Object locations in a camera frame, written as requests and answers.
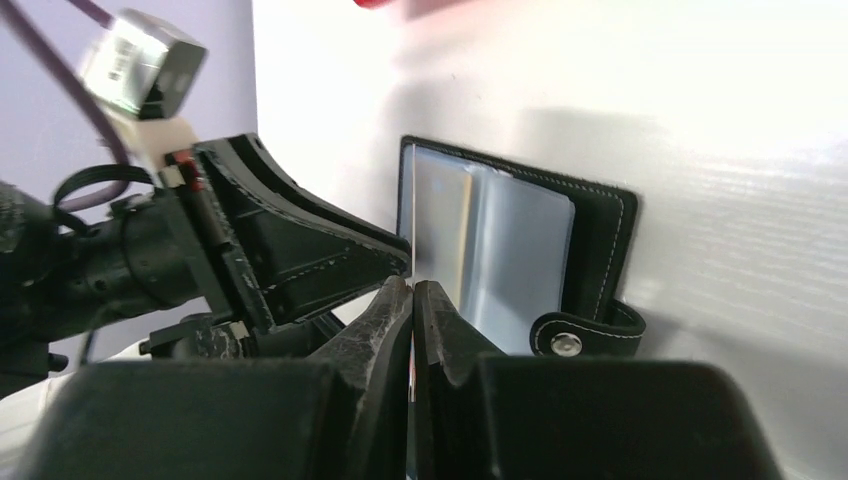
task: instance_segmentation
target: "silver snap button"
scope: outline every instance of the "silver snap button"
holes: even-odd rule
[[[576,357],[583,350],[583,341],[572,333],[560,333],[551,339],[551,350],[560,357]]]

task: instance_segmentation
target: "black leather piece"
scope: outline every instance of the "black leather piece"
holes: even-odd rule
[[[413,144],[508,172],[564,194],[574,203],[561,312],[544,315],[534,324],[531,347],[535,353],[551,353],[550,339],[563,332],[580,337],[581,355],[635,353],[645,322],[638,312],[615,300],[636,222],[634,193],[412,136],[401,141],[401,155]]]
[[[618,300],[613,300],[610,306],[610,323],[593,322],[565,312],[542,315],[530,330],[531,348],[542,355],[553,355],[551,341],[554,337],[570,333],[582,343],[580,355],[632,357],[642,341],[645,321]]]
[[[227,287],[227,302],[201,292],[217,317],[244,317],[264,333],[408,273],[405,240],[298,187],[256,135],[202,142],[188,157],[168,160],[184,177],[196,176],[173,190],[198,217],[216,283]],[[219,303],[235,313],[213,306]]]

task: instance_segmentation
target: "white wall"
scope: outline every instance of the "white wall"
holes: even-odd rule
[[[725,368],[787,478],[845,478],[848,4],[256,0],[254,23],[263,141],[383,227],[406,133],[638,192],[641,354]]]
[[[110,12],[129,7],[169,20],[206,45],[210,52],[192,88],[183,115],[201,139],[256,131],[253,68],[253,19],[248,1],[233,0],[97,0]],[[66,1],[18,0],[17,4],[74,68],[100,27]],[[42,201],[73,172],[109,162],[93,127],[17,43],[0,21],[0,178]],[[103,219],[105,208],[84,212],[88,221]],[[114,355],[190,314],[207,310],[202,301],[104,328],[93,356]],[[59,342],[53,351],[71,357],[79,338]]]

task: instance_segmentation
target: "black cable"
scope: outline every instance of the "black cable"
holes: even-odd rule
[[[94,346],[94,340],[97,339],[97,331],[99,327],[95,324],[92,325],[91,328],[85,332],[85,336],[82,340],[82,345],[80,346],[79,354],[77,355],[77,370],[82,368],[85,365],[88,365],[91,358],[91,349]]]
[[[153,180],[148,175],[147,171],[140,167],[130,165],[97,165],[78,171],[71,175],[59,185],[56,192],[53,194],[53,215],[57,223],[64,225],[80,235],[87,235],[89,232],[88,225],[79,217],[68,213],[60,208],[62,200],[76,192],[81,188],[85,188],[97,183],[122,181],[153,184]],[[91,357],[91,349],[94,346],[94,340],[97,337],[97,330],[100,328],[100,319],[94,318],[88,331],[83,337],[82,346],[80,347],[79,357],[77,359],[77,368],[87,365]]]
[[[109,147],[115,163],[129,165],[130,159],[126,148],[106,115],[85,90],[74,72],[59,57],[55,49],[50,46],[13,0],[0,0],[0,19],[6,20],[18,40],[26,46],[30,53],[35,55],[41,65],[50,72],[76,103],[77,107],[83,111]],[[127,191],[128,186],[129,183],[126,181],[117,181],[97,192],[67,200],[62,204],[62,208],[68,212],[75,212],[102,205],[120,197]]]
[[[112,15],[91,0],[68,0],[68,2],[86,14],[88,18],[99,23],[101,27],[109,28],[112,24]]]

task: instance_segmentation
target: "white stitching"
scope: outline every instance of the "white stitching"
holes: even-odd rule
[[[538,178],[539,180],[547,180],[549,182],[558,183],[558,184],[564,185],[566,187],[577,188],[577,189],[580,189],[580,190],[585,190],[587,192],[592,192],[592,193],[597,193],[597,194],[604,195],[604,196],[607,196],[607,197],[612,197],[612,198],[615,198],[616,200],[618,200],[618,208],[619,208],[618,225],[616,225],[616,227],[615,227],[615,235],[613,235],[613,238],[612,238],[612,248],[610,249],[610,256],[609,256],[609,259],[607,260],[607,269],[604,272],[604,279],[601,282],[601,291],[598,293],[598,301],[595,302],[595,312],[592,314],[592,320],[597,321],[598,320],[598,311],[601,309],[601,299],[604,296],[604,291],[606,290],[606,287],[607,287],[607,280],[609,280],[609,272],[612,269],[612,258],[615,256],[615,247],[618,245],[618,235],[621,233],[621,223],[622,223],[622,220],[624,219],[624,201],[621,199],[620,196],[618,196],[618,195],[616,195],[615,193],[612,193],[612,192],[605,192],[603,190],[598,190],[596,188],[586,187],[584,185],[577,185],[575,183],[564,182],[564,181],[562,181],[558,178],[548,177],[548,176],[545,176],[545,175],[539,175],[538,173],[528,172],[527,170],[523,170],[521,168],[512,167],[512,166],[508,166],[508,165],[498,165],[498,164],[495,164],[493,162],[489,162],[489,161],[483,160],[483,159],[480,159],[480,161],[482,161],[483,163],[486,163],[490,166],[496,167],[496,168],[509,170],[509,171],[513,171],[513,172],[518,172],[518,173],[521,173],[521,174],[524,174],[524,175],[528,175],[528,176],[531,176],[531,177],[534,177],[534,178]]]
[[[630,315],[627,315],[627,313],[625,313],[623,311],[621,311],[621,313],[624,313],[628,318],[633,320],[633,318],[630,317]],[[545,327],[547,327],[548,325],[553,325],[555,323],[564,323],[564,324],[569,325],[571,327],[579,328],[580,330],[586,330],[587,332],[591,332],[591,333],[594,333],[594,334],[597,334],[597,335],[603,335],[605,337],[621,338],[621,339],[624,339],[624,340],[628,340],[628,339],[633,340],[633,339],[637,339],[637,338],[642,338],[641,333],[639,335],[616,335],[615,333],[607,333],[607,332],[601,332],[599,330],[592,330],[589,327],[584,327],[583,325],[571,323],[567,320],[551,320],[550,322],[545,322],[544,324],[542,324],[542,326],[539,327],[538,330],[536,330],[536,335],[533,336],[533,345],[536,347],[537,351],[542,350],[541,348],[539,348],[539,337],[542,335],[542,330],[544,330]]]

